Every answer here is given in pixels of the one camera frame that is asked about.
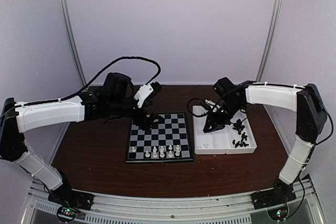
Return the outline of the black grey chess board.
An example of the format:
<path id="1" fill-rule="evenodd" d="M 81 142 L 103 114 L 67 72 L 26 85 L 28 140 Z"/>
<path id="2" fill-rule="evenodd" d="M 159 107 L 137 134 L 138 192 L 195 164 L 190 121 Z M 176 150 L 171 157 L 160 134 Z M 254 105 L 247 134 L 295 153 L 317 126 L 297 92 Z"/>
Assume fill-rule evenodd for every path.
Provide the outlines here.
<path id="1" fill-rule="evenodd" d="M 163 113 L 160 115 L 164 121 L 156 120 L 152 127 L 147 130 L 141 130 L 133 122 L 130 123 L 130 132 L 127 143 L 127 151 L 125 155 L 126 163 L 168 163 L 168 162 L 192 162 L 193 150 L 190 141 L 188 130 L 187 116 L 183 112 Z M 176 146 L 180 145 L 180 156 L 176 156 Z M 153 147 L 156 146 L 157 158 L 152 157 Z M 160 146 L 165 146 L 165 157 L 159 158 Z M 145 157 L 145 152 L 148 151 L 151 156 Z M 172 151 L 174 156 L 169 158 L 168 152 Z"/>

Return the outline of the white queen chess piece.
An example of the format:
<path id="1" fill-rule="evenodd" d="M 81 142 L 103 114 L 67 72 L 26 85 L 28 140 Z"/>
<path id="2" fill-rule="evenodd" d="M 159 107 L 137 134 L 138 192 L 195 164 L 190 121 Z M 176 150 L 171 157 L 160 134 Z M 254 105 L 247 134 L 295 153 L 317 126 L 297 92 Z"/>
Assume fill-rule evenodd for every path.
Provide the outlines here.
<path id="1" fill-rule="evenodd" d="M 165 151 L 164 150 L 160 150 L 159 152 L 159 158 L 164 158 L 165 157 Z"/>

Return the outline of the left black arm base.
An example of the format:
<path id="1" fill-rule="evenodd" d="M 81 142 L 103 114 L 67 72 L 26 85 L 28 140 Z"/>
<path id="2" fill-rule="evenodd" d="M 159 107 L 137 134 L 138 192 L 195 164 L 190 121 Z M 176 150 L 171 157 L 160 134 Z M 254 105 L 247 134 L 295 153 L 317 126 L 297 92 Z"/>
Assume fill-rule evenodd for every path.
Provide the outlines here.
<path id="1" fill-rule="evenodd" d="M 55 190 L 51 190 L 48 187 L 45 187 L 45 189 L 49 194 L 49 201 L 58 203 L 64 207 L 70 207 L 75 210 L 90 210 L 93 204 L 93 194 L 73 190 L 67 183 L 63 183 Z"/>

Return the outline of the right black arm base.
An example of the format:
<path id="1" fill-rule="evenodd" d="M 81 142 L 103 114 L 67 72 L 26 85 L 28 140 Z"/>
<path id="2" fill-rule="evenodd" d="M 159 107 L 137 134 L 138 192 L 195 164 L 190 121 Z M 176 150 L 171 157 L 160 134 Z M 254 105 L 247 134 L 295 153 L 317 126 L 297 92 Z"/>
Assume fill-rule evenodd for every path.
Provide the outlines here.
<path id="1" fill-rule="evenodd" d="M 258 190 L 251 194 L 255 210 L 285 204 L 295 199 L 296 194 L 293 184 L 288 185 L 279 178 L 275 179 L 271 189 Z"/>

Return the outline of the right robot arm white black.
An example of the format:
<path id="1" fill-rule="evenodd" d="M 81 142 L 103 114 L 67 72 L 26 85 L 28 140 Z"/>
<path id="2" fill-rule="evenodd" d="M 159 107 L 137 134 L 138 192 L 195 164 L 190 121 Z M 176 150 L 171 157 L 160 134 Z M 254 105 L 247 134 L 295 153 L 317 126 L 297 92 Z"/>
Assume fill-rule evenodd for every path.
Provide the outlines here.
<path id="1" fill-rule="evenodd" d="M 213 90 L 219 95 L 217 102 L 201 102 L 206 110 L 203 113 L 206 117 L 205 133 L 230 125 L 234 115 L 244 110 L 247 104 L 274 106 L 296 113 L 295 143 L 275 180 L 276 187 L 269 192 L 272 203 L 281 203 L 289 196 L 288 186 L 299 177 L 308 165 L 314 148 L 320 144 L 318 137 L 326 121 L 331 120 L 317 86 L 313 83 L 288 86 L 253 81 L 233 84 L 224 77 L 214 84 Z"/>

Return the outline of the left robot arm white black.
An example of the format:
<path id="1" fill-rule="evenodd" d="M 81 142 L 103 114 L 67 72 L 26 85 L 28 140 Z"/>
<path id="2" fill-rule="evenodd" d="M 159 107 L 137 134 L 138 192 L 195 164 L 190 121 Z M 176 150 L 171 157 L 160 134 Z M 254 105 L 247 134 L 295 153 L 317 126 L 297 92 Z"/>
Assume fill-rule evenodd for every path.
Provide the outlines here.
<path id="1" fill-rule="evenodd" d="M 65 175 L 34 152 L 26 134 L 68 123 L 119 118 L 132 118 L 139 128 L 147 130 L 157 117 L 145 107 L 160 91 L 158 82 L 134 90 L 130 77 L 109 73 L 103 86 L 80 91 L 71 98 L 39 102 L 8 98 L 1 115 L 1 159 L 17 164 L 54 192 L 64 205 L 71 205 L 76 197 Z"/>

